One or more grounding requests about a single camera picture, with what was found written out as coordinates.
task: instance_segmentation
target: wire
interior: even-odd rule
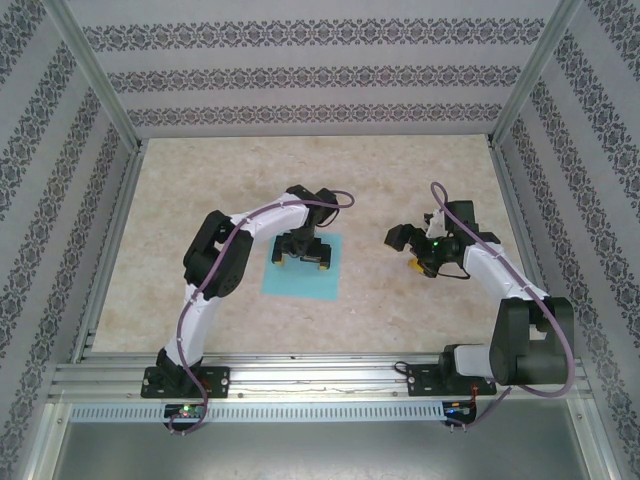
[[[333,217],[331,217],[331,220],[329,220],[329,222],[323,223],[322,225],[316,225],[316,227],[318,227],[318,228],[326,228],[326,227],[328,227],[333,222],[335,222],[335,220],[336,220],[336,218],[338,218],[339,214],[340,214],[340,209],[337,209],[336,213],[333,214]]]
[[[473,428],[477,426],[479,423],[483,422],[489,415],[491,415],[495,411],[495,409],[498,408],[498,405],[502,403],[505,397],[511,393],[512,390],[513,390],[513,387],[508,387],[504,392],[502,392],[502,394],[496,399],[495,402],[491,403],[491,405],[489,405],[487,409],[483,411],[480,414],[480,416],[471,423],[464,423],[464,422],[461,422],[460,420],[457,420],[455,418],[449,418],[449,417],[447,417],[446,421],[456,423],[458,424],[456,428],[467,431],[469,428]]]
[[[436,188],[438,188],[444,194],[444,197],[445,197],[444,201],[438,196],[438,193],[436,192]],[[490,255],[492,255],[494,258],[496,258],[502,264],[502,266],[509,272],[509,274],[516,280],[516,282],[518,282],[518,285],[520,285],[520,287],[533,299],[533,301],[536,302],[538,307],[540,307],[540,310],[542,310],[542,313],[544,313],[544,316],[547,317],[547,319],[549,320],[549,323],[551,323],[551,326],[553,327],[553,330],[555,331],[556,335],[558,335],[560,343],[562,344],[562,348],[564,349],[564,354],[565,354],[565,356],[567,358],[567,369],[568,369],[567,380],[566,380],[564,386],[562,388],[560,388],[560,390],[556,390],[555,392],[543,392],[541,390],[537,390],[535,388],[531,388],[531,387],[526,386],[526,385],[520,385],[519,387],[522,390],[524,390],[525,392],[531,393],[533,395],[537,395],[539,397],[545,397],[545,398],[561,397],[562,395],[567,393],[571,389],[571,386],[573,385],[573,382],[574,382],[575,376],[576,376],[576,366],[575,366],[575,362],[573,360],[573,352],[571,351],[571,345],[569,345],[569,340],[567,340],[567,337],[565,336],[564,332],[562,331],[562,328],[560,327],[560,324],[558,323],[558,320],[556,320],[556,317],[553,315],[553,313],[551,313],[551,311],[545,305],[545,303],[542,301],[542,299],[540,297],[538,297],[538,295],[536,295],[536,293],[527,285],[527,281],[524,278],[522,278],[522,276],[520,276],[520,274],[511,266],[511,264],[502,255],[500,255],[493,248],[491,248],[491,246],[489,244],[487,244],[487,242],[485,242],[480,237],[478,237],[478,235],[476,235],[469,227],[467,227],[467,225],[465,225],[462,221],[460,221],[460,219],[458,217],[456,217],[447,208],[445,203],[446,203],[446,199],[448,198],[448,194],[447,194],[446,189],[442,186],[442,184],[438,183],[438,182],[432,182],[431,183],[431,193],[433,194],[433,197],[435,198],[436,202],[438,202],[438,205],[440,205],[440,208],[442,209],[442,211],[456,225],[458,225],[465,233],[467,233],[471,238],[473,238],[482,248],[484,248]],[[505,392],[507,392],[507,391],[510,392],[511,391],[511,387],[509,387],[507,390],[505,390]],[[502,401],[502,399],[506,395],[508,395],[508,393],[506,393],[506,394],[503,393],[498,398],[498,400]],[[487,409],[488,411],[483,412],[483,414],[477,420],[472,422],[472,424],[477,424],[478,421],[481,420],[484,417],[485,413],[488,415],[488,413],[493,411],[493,408],[494,408],[494,405],[489,407],[489,409]]]
[[[469,402],[471,404],[470,406],[471,410],[474,410],[478,407],[478,405],[476,404],[477,398],[478,398],[478,386],[474,383],[471,386],[471,401]]]
[[[196,423],[194,423],[188,429],[180,431],[180,432],[176,431],[173,428],[173,422],[174,422],[174,420],[176,418],[178,418],[177,415],[173,415],[169,419],[169,431],[172,434],[180,434],[180,435],[184,436],[184,435],[187,435],[189,433],[194,432],[195,430],[197,430],[198,428],[200,428],[202,426],[202,424],[203,424],[203,422],[204,422],[204,420],[205,420],[205,418],[207,416],[207,410],[208,410],[208,407],[209,407],[209,395],[207,394],[207,390],[204,388],[202,383],[200,383],[198,378],[191,371],[191,367],[187,363],[187,359],[185,357],[184,350],[182,348],[182,325],[184,323],[184,319],[187,316],[187,313],[189,312],[189,309],[191,308],[191,305],[193,305],[196,302],[196,300],[198,298],[198,295],[200,295],[207,288],[207,286],[211,282],[211,279],[216,274],[218,268],[220,267],[220,264],[222,263],[222,259],[225,257],[225,255],[227,254],[227,251],[229,250],[229,245],[231,245],[231,242],[233,241],[235,236],[238,234],[240,229],[246,223],[249,223],[254,218],[262,215],[265,212],[268,212],[269,210],[273,210],[273,209],[276,209],[276,208],[290,207],[290,206],[293,206],[293,205],[315,205],[315,206],[318,206],[318,207],[337,208],[337,209],[340,210],[340,209],[343,209],[343,208],[351,208],[356,203],[355,197],[349,192],[346,192],[344,190],[332,190],[331,192],[336,194],[336,195],[344,195],[344,196],[346,196],[347,198],[349,198],[349,203],[347,203],[345,205],[336,205],[336,204],[333,204],[333,203],[325,203],[325,202],[321,202],[321,201],[318,201],[318,200],[289,200],[289,201],[286,201],[286,202],[272,203],[272,204],[269,204],[269,205],[265,205],[264,207],[261,207],[258,210],[255,210],[255,211],[249,213],[246,217],[241,219],[238,222],[238,224],[233,228],[233,230],[229,234],[229,237],[227,237],[227,240],[224,242],[224,245],[222,246],[222,250],[220,251],[220,254],[216,258],[216,261],[211,266],[211,269],[209,270],[209,273],[207,274],[205,279],[202,281],[200,286],[193,292],[193,294],[191,295],[191,298],[189,299],[189,301],[185,304],[184,308],[182,309],[182,312],[180,313],[180,318],[178,319],[178,327],[177,327],[177,330],[176,330],[176,346],[177,346],[177,350],[178,350],[178,356],[180,357],[180,363],[182,364],[182,368],[186,372],[186,374],[189,377],[189,379],[196,385],[196,387],[200,391],[200,395],[202,396],[202,406],[204,407],[204,409],[202,411],[202,415],[200,415],[200,418],[198,419],[198,421]]]
[[[457,278],[458,280],[469,280],[471,278],[471,275],[469,275],[464,268],[462,269],[462,271],[466,273],[466,276],[463,277],[462,275],[447,275],[445,273],[440,273],[440,272],[438,272],[437,275],[439,277]]]
[[[404,370],[400,370],[398,367],[402,365],[404,367]],[[409,368],[409,364],[407,362],[396,362],[393,364],[393,369],[398,372],[400,375],[404,375],[405,377],[409,376],[409,373],[407,372],[407,368]]]

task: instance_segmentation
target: metal panel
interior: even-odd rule
[[[71,423],[55,478],[589,478],[563,402],[507,402],[467,434],[439,422]]]

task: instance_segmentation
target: aluminum frame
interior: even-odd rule
[[[556,45],[581,4],[581,0],[560,0],[558,2],[540,36],[540,40],[538,40],[533,53],[522,70],[522,74],[500,112],[496,126],[491,134],[494,145],[500,145],[506,137],[511,125],[518,117],[522,105],[529,97],[531,90],[533,90],[535,82],[540,77],[542,69],[553,55]]]
[[[504,170],[500,153],[488,146],[509,220],[514,229],[518,251],[525,272],[540,281],[541,275],[533,257],[521,213],[514,207],[515,195]],[[126,219],[142,167],[146,141],[134,152],[123,191],[118,200],[116,219],[109,234],[106,253],[101,259],[99,279],[91,293],[83,318],[81,334],[75,346],[72,362],[57,365],[48,394],[44,414],[38,426],[36,441],[27,462],[25,479],[51,479],[70,423],[75,405],[80,404],[148,404],[157,407],[179,399],[148,400],[140,398],[144,369],[155,362],[153,354],[94,353],[91,351],[96,327],[106,298],[108,284],[124,233]],[[355,405],[386,405],[394,402],[409,405],[406,378],[391,368],[397,361],[437,363],[436,354],[215,354],[206,355],[204,362],[231,367],[229,398],[211,400],[213,405],[253,404],[285,405],[287,403],[331,402]],[[567,396],[549,400],[566,402],[578,437],[587,469],[592,479],[618,479],[613,451],[604,431],[591,387],[580,359],[576,360],[576,383]],[[552,391],[557,386],[543,386]],[[425,402],[446,398],[421,397]],[[506,401],[530,399],[520,389],[514,389]]]
[[[73,53],[78,64],[82,67],[91,88],[96,92],[100,102],[109,113],[118,133],[122,137],[129,152],[140,145],[140,138],[131,123],[120,97],[111,85],[107,74],[102,70],[96,54],[89,45],[89,40],[82,32],[82,28],[75,19],[66,0],[42,0],[45,9],[51,15],[54,24],[60,31],[62,38]]]

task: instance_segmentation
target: marble-patterned floor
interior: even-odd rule
[[[298,183],[352,192],[326,232],[343,235],[338,300],[261,293],[268,247],[255,247],[206,342],[219,353],[435,352],[490,340],[497,305],[475,280],[428,279],[389,228],[420,225],[443,183],[519,257],[483,136],[154,139],[149,142],[93,350],[157,352],[184,292],[182,257],[205,216],[247,211]],[[457,270],[453,266],[444,273]]]

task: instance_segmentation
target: striped wall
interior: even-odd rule
[[[42,5],[0,1],[0,479],[69,359],[129,152]]]
[[[70,0],[141,137],[489,133],[557,0]]]
[[[500,146],[623,478],[640,478],[639,35],[637,0],[584,2]]]

